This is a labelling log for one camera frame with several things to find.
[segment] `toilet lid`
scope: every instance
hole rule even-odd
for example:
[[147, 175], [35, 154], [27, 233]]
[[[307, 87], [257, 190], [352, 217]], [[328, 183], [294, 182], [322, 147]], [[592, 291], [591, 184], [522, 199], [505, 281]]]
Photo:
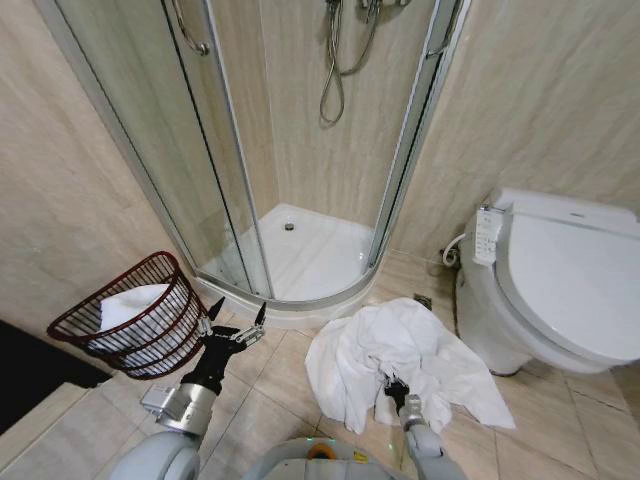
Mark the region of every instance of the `toilet lid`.
[[636, 360], [640, 224], [624, 230], [505, 214], [496, 252], [500, 287], [534, 328], [567, 350], [606, 362]]

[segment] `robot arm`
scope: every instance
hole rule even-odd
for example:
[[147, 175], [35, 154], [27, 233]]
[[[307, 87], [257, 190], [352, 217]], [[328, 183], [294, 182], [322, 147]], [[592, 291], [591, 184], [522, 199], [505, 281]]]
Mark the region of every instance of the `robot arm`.
[[[209, 320], [217, 316], [224, 298], [209, 310]], [[156, 423], [169, 429], [140, 442], [118, 463], [111, 480], [187, 480], [200, 470], [198, 448], [209, 422], [213, 404], [222, 391], [224, 370], [231, 356], [242, 352], [264, 335], [266, 304], [255, 324], [247, 330], [224, 326], [203, 326], [204, 353], [178, 388], [153, 385], [141, 403], [156, 415]]]
[[445, 452], [440, 436], [429, 428], [422, 416], [418, 395], [409, 394], [402, 380], [387, 379], [385, 394], [396, 402], [396, 411], [407, 439], [407, 450], [420, 480], [467, 480], [460, 466]]

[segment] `floor drain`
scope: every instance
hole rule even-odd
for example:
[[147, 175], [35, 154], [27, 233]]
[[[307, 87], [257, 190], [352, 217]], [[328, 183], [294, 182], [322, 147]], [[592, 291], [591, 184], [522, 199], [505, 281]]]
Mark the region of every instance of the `floor drain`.
[[433, 300], [431, 300], [431, 298], [426, 297], [424, 295], [420, 295], [419, 293], [414, 293], [413, 294], [413, 299], [416, 302], [421, 303], [422, 305], [427, 307], [427, 309], [432, 310], [432, 308], [433, 308]]

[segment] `laundry basket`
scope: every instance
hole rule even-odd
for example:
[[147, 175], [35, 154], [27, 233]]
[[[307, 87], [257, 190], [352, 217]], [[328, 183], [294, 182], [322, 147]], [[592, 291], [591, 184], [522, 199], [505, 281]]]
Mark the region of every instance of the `laundry basket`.
[[[149, 307], [109, 330], [100, 330], [100, 302], [143, 285], [168, 284]], [[199, 319], [204, 305], [167, 252], [156, 252], [105, 287], [66, 311], [47, 333], [81, 348], [131, 378], [167, 375], [185, 364], [200, 347]]]

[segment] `yellow label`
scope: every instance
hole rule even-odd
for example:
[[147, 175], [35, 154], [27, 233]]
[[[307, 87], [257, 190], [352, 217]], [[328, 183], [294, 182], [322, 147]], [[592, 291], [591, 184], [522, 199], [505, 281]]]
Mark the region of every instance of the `yellow label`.
[[369, 458], [362, 452], [353, 451], [353, 459], [358, 463], [369, 463]]

